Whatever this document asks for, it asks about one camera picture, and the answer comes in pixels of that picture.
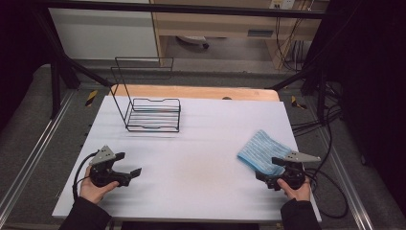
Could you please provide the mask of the person's left hand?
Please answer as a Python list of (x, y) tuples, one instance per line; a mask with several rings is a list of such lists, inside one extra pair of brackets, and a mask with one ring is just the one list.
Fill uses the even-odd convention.
[(117, 181), (113, 181), (103, 187), (97, 187), (90, 179), (90, 171), (91, 167), (88, 166), (86, 168), (85, 177), (80, 183), (79, 196), (94, 204), (98, 204), (107, 193), (117, 188), (119, 183)]

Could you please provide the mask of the white cabinet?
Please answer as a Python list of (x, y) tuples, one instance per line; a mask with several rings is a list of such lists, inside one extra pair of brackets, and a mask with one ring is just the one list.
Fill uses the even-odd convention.
[(146, 12), (50, 9), (65, 53), (75, 59), (155, 58)]

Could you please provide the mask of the wooden desk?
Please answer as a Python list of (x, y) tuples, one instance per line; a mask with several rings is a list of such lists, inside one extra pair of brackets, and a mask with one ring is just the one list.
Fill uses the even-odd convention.
[[(198, 5), (270, 9), (271, 0), (149, 0), (151, 4)], [(295, 0), (291, 10), (323, 11), (323, 0)], [(165, 51), (168, 36), (209, 36), (262, 39), (265, 41), (274, 67), (282, 68), (288, 51), (296, 40), (311, 41), (321, 24), (319, 19), (266, 18), (257, 16), (188, 14), (155, 12), (152, 15), (158, 54)]]

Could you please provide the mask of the black metal stand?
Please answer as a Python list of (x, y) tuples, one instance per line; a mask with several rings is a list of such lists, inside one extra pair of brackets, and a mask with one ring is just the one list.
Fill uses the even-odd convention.
[(110, 87), (113, 85), (112, 82), (92, 73), (90, 70), (68, 57), (64, 52), (56, 29), (52, 24), (51, 15), (48, 10), (41, 7), (35, 8), (32, 9), (32, 15), (42, 33), (45, 35), (45, 49), (49, 52), (51, 58), (51, 84), (53, 96), (52, 119), (54, 119), (57, 113), (61, 110), (60, 80), (63, 80), (68, 88), (77, 89), (80, 82), (76, 72), (80, 72), (102, 86)]
[(287, 80), (283, 80), (273, 86), (270, 86), (269, 89), (279, 91), (287, 85), (298, 80), (304, 80), (304, 84), (301, 89), (301, 92), (304, 96), (310, 96), (314, 92), (317, 92), (316, 118), (322, 125), (324, 125), (327, 122), (327, 118), (325, 117), (327, 80), (326, 71), (323, 67), (317, 65), (309, 65)]

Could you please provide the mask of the aluminium rail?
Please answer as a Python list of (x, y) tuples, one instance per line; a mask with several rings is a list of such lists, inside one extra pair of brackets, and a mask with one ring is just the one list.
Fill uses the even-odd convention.
[(372, 221), (361, 201), (359, 194), (355, 189), (350, 175), (347, 173), (346, 168), (338, 155), (338, 151), (332, 144), (332, 135), (328, 133), (326, 127), (322, 127), (320, 130), (320, 136), (327, 148), (327, 160), (333, 168), (338, 183), (340, 184), (344, 194), (348, 199), (348, 205), (350, 207), (350, 211), (355, 220), (355, 223), (358, 226), (358, 229), (373, 230)]
[(15, 203), (21, 196), (27, 182), (33, 174), (36, 165), (40, 161), (44, 151), (51, 142), (61, 120), (64, 118), (74, 96), (75, 90), (68, 90), (61, 102), (61, 109), (56, 114), (55, 118), (51, 119), (42, 132), (39, 140), (36, 142), (33, 150), (30, 152), (28, 159), (25, 161), (23, 167), (19, 171), (17, 177), (11, 184), (11, 187), (6, 192), (4, 198), (0, 201), (0, 225), (4, 224), (10, 215)]

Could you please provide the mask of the person's right hand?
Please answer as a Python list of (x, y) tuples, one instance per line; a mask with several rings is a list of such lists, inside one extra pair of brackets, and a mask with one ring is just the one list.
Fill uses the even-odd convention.
[(284, 193), (289, 199), (296, 199), (298, 201), (309, 201), (311, 195), (311, 187), (309, 180), (306, 179), (304, 184), (297, 190), (292, 189), (283, 179), (278, 179), (277, 183), (282, 188)]

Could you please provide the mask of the white wall socket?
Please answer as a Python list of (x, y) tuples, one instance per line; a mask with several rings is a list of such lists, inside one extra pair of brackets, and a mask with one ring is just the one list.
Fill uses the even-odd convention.
[(295, 0), (271, 0), (270, 9), (291, 10)]

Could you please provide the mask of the blue striped cloth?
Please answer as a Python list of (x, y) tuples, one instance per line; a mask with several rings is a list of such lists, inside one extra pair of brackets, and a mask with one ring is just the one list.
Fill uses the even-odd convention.
[(279, 175), (284, 168), (272, 163), (272, 158), (284, 158), (291, 148), (272, 139), (264, 130), (259, 130), (237, 154), (237, 158), (256, 172)]

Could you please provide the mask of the black metal crossbar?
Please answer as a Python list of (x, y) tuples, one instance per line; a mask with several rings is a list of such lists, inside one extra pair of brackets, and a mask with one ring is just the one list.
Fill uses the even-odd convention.
[(324, 11), (293, 11), (244, 9), (235, 7), (214, 7), (195, 5), (142, 4), (100, 1), (34, 0), (34, 4), (53, 9), (116, 11), (116, 12), (165, 12), (188, 14), (241, 15), (257, 17), (323, 19), (329, 16)]

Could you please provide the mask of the yellow black tape strip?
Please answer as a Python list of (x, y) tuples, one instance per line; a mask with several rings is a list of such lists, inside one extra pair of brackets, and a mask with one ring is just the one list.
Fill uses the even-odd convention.
[(291, 96), (291, 106), (299, 107), (300, 109), (307, 109), (306, 105), (298, 103), (296, 97), (294, 96)]
[(94, 101), (97, 94), (98, 94), (98, 90), (91, 91), (88, 98), (87, 98), (87, 100), (86, 100), (85, 106), (91, 106), (91, 104)]

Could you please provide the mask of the black wire rack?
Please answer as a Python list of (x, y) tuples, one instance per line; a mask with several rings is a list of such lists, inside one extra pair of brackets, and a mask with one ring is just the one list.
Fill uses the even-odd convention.
[(166, 81), (172, 77), (172, 57), (116, 57), (110, 68), (110, 93), (132, 132), (178, 132), (181, 103), (176, 98), (137, 96), (130, 91), (140, 81)]

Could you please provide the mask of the office chair base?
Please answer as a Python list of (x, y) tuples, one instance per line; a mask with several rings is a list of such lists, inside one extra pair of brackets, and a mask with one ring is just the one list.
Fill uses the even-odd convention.
[(204, 49), (210, 47), (204, 36), (179, 36), (179, 39), (190, 44), (201, 45)]

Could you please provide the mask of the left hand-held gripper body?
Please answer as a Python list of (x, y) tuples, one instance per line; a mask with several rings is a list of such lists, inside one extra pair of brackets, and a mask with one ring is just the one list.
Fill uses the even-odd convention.
[(115, 154), (109, 146), (103, 146), (91, 160), (90, 178), (97, 187), (103, 187), (113, 181), (117, 181), (120, 187), (129, 185), (130, 173), (115, 172), (112, 169), (114, 163), (120, 161), (115, 159)]

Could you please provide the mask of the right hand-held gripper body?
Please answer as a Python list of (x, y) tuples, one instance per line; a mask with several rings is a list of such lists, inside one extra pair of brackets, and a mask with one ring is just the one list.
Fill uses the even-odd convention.
[(304, 162), (319, 162), (321, 158), (319, 156), (313, 156), (297, 151), (288, 153), (284, 158), (285, 162), (284, 172), (280, 175), (268, 176), (269, 183), (266, 184), (269, 189), (279, 191), (281, 187), (277, 183), (278, 179), (283, 179), (292, 189), (299, 189), (305, 182), (305, 169)]

